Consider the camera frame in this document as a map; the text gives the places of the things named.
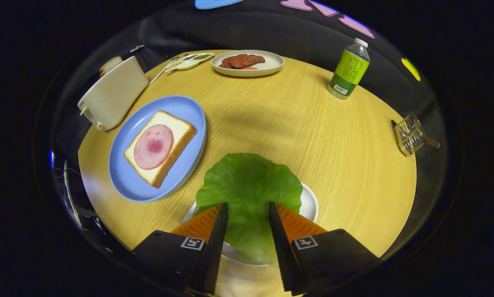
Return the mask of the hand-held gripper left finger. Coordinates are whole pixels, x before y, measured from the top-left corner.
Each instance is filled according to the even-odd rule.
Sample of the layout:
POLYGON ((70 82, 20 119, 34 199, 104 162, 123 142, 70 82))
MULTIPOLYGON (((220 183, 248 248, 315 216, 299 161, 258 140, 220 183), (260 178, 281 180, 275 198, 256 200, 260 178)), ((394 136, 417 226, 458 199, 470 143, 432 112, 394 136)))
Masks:
POLYGON ((216 204, 170 232, 150 233, 131 263, 169 295, 214 295, 227 225, 228 204, 216 204))

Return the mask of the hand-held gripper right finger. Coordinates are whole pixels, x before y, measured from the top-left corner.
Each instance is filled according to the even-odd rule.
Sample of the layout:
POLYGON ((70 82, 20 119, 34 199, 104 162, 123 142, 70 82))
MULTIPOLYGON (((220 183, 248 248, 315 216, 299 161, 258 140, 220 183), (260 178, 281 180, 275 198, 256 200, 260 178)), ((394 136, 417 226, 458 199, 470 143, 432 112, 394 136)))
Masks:
POLYGON ((345 229, 327 231, 283 204, 268 205, 284 290, 320 297, 369 273, 380 258, 345 229))

